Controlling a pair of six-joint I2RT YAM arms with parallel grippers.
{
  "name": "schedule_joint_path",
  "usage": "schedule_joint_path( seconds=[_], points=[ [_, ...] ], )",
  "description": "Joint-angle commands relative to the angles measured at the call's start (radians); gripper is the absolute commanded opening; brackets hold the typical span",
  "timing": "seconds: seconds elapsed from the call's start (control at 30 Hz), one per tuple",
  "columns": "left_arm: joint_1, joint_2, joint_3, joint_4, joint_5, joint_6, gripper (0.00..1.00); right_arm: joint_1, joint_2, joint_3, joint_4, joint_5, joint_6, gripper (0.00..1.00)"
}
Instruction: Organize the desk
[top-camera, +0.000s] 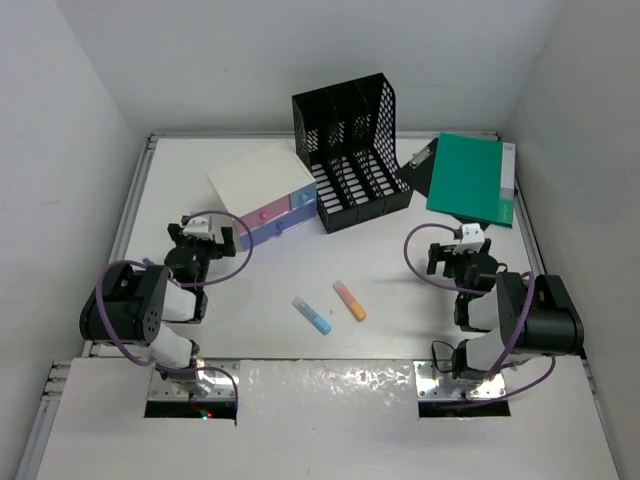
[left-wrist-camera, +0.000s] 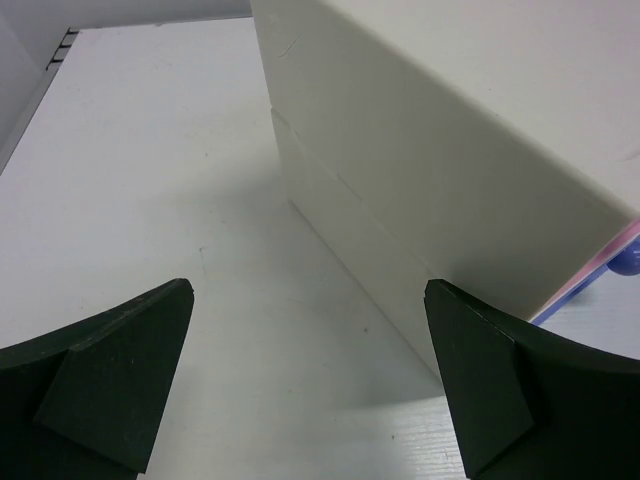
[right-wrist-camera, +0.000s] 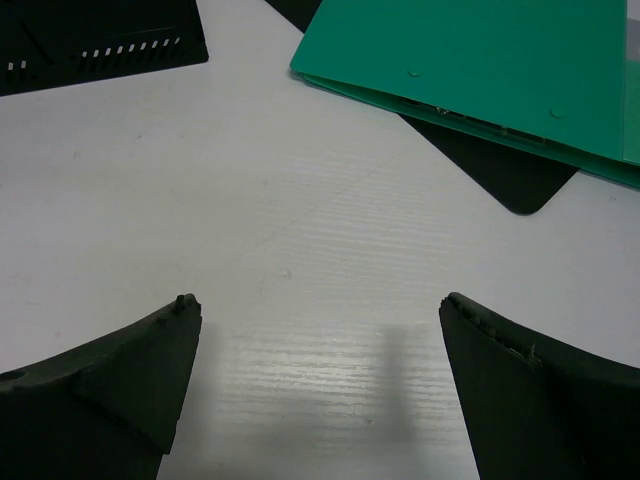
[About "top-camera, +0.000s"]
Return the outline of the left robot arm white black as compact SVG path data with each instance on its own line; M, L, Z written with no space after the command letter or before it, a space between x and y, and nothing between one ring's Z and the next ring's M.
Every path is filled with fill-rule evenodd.
M104 311L116 336L124 344L147 347L161 378L189 393L213 386L215 375L189 371L204 366L199 346L169 325L203 320L208 297L201 283L210 262L236 254L234 230L223 226L220 232L218 243L205 217L196 217L185 226L171 223L168 234L174 247L162 266L151 264L136 270L130 264L119 264L102 280Z

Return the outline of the green folder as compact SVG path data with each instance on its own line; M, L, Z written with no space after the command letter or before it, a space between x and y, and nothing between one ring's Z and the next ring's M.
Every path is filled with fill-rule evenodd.
M512 226L515 160L513 143L440 134L426 208Z

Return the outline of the black mesh file organizer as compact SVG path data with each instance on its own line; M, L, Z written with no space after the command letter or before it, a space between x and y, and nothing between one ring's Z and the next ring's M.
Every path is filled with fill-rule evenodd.
M407 208L399 178L395 92L382 73L292 97L295 150L311 171L328 233Z

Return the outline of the blue glue stick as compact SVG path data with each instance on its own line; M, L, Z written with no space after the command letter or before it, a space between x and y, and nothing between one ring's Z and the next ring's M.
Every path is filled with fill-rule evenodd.
M296 297L292 301L292 305L320 333L322 333L323 335L328 335L331 332L331 325L303 299L301 299L300 297Z

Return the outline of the pink small drawer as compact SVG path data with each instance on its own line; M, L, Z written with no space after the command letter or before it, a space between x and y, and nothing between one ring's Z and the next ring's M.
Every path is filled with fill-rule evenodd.
M273 202L257 208L241 217L251 231L262 227L276 218L291 211L289 196L281 197Z

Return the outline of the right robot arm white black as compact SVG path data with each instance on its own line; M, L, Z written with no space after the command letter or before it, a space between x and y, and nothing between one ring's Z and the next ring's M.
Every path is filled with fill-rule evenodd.
M581 354L584 326L561 277L511 271L489 248L489 241L466 252L460 245L430 245L426 273L444 265L444 276L458 288L454 324L478 335L459 342L448 360L435 359L434 369L479 382L533 358Z

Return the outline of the white drawer box pastel drawers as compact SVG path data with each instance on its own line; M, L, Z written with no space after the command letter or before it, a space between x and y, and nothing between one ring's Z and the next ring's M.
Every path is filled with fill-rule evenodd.
M251 230L241 219L245 214L316 181L285 140L230 161L208 173L224 209L233 221L244 250L253 244Z

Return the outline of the light blue small drawer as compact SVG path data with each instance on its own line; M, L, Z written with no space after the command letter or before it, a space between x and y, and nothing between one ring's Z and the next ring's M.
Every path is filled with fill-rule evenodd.
M292 210L301 208L309 202L315 202L316 196L316 184L310 183L289 195L290 207Z

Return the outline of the purple wide drawer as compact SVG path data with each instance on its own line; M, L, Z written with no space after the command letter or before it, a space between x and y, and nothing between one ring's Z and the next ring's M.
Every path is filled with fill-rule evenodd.
M288 213L285 213L266 224L259 226L251 231L253 238L253 246L256 247L271 238L279 236L288 230L296 227L297 225L304 223L310 219L313 219L317 213L317 206L315 201L310 201L307 204L296 208Z

